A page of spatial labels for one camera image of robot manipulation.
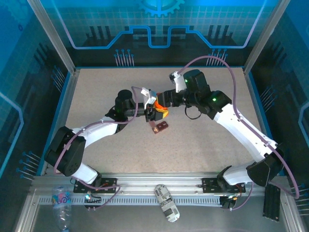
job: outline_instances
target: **bottle label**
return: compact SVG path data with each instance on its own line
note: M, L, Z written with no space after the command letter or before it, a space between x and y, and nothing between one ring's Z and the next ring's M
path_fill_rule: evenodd
M61 207L71 204L71 197L69 192L62 192L58 195L52 196L53 207Z

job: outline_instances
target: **metal base plate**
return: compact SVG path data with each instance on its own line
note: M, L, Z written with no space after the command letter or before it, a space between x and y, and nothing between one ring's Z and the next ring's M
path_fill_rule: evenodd
M100 186L108 187L108 186L113 186L113 185L117 185L117 178L102 178L101 179ZM74 193L87 193L88 191L93 191L93 189L86 187L85 185L83 185L79 181L75 181L75 185L74 185L74 189L73 189ZM97 194L97 193L115 193L115 192L116 192L116 188L94 191L95 194Z

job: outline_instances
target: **black bracket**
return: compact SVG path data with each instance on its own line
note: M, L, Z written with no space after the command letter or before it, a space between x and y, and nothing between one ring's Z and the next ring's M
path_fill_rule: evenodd
M199 187L203 188L203 193L240 193L239 188L241 188L241 193L246 192L246 188L243 183L239 183L238 187L232 186L232 188L223 191L222 188L218 185L217 178L202 178L202 184L199 185Z
M113 186L113 185L117 185L117 178L101 178L101 182L98 186L101 187L109 187L109 186ZM116 193L116 187L114 188L110 188L110 189L106 189L106 190L94 190L92 188L88 188L85 185L83 185L81 182L79 181L75 181L75 185L74 185L74 189L73 192L74 193L88 193L88 191L97 194L97 193Z
M280 219L280 188L268 184L265 188L263 217L274 221Z

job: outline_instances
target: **black mounting bracket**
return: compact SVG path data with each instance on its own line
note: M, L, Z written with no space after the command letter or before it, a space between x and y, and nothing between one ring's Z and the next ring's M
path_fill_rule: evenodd
M244 183L239 183L239 187L232 186L229 189L222 190L222 188L218 185L217 178L202 178L202 184L199 185L199 187L203 188L203 193L240 193L239 188L241 188L241 193L246 192Z
M100 183L97 186L100 187L109 187L109 186L113 186L113 185L117 185L117 178L101 178ZM92 188L88 188L85 185L83 185L81 182L79 181L75 181L74 184L74 189L73 192L74 193L88 193L88 192L92 192L94 194L97 193L116 193L116 187L114 188L110 188L107 190L94 190Z

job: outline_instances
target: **gear logo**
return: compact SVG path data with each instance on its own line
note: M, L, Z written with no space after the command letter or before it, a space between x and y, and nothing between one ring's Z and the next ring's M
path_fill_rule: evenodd
M161 17L168 16L168 13L173 14L175 9L179 10L184 0L136 0L136 3L140 6L140 10L145 11L145 14L150 13L151 16Z

